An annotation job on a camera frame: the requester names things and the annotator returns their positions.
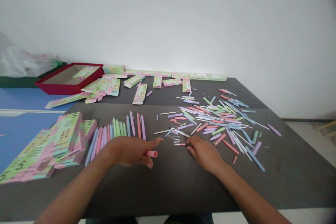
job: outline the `floor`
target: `floor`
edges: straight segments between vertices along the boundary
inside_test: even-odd
[[[307,141],[318,153],[336,167],[336,139],[325,138],[323,132],[315,130],[319,124],[308,122],[287,122],[287,124]],[[280,212],[293,224],[316,224],[331,222],[332,216],[335,216],[334,208],[312,208],[312,209],[289,209],[280,210]],[[247,224],[241,212],[232,213],[214,213],[214,224]],[[138,217],[139,224],[162,224],[168,216]],[[4,223],[32,223],[32,222],[0,222]]]

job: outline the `forearm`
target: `forearm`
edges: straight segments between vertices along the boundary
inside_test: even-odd
[[[110,167],[104,153],[97,155],[48,205],[35,223],[78,223]]]
[[[235,199],[250,224],[290,223],[226,163],[221,163],[214,175]]]

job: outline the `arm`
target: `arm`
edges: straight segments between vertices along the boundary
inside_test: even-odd
[[[223,161],[214,145],[198,136],[190,137],[187,143],[196,161],[227,188],[249,224],[290,223]]]
[[[78,223],[100,181],[114,164],[143,164],[152,169],[153,161],[145,153],[162,138],[145,141],[120,136],[109,141],[87,167],[52,201],[35,223]]]

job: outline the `stack of pen boxes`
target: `stack of pen boxes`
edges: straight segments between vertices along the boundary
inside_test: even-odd
[[[96,128],[97,121],[82,121],[80,112],[60,116],[6,168],[0,175],[0,184],[49,178],[55,169],[79,165]]]

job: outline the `cardboard box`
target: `cardboard box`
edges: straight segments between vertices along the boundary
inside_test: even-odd
[[[86,66],[99,68],[85,80],[76,80],[73,76]],[[104,74],[102,64],[71,63],[35,82],[35,85],[49,95],[75,95],[81,89]]]

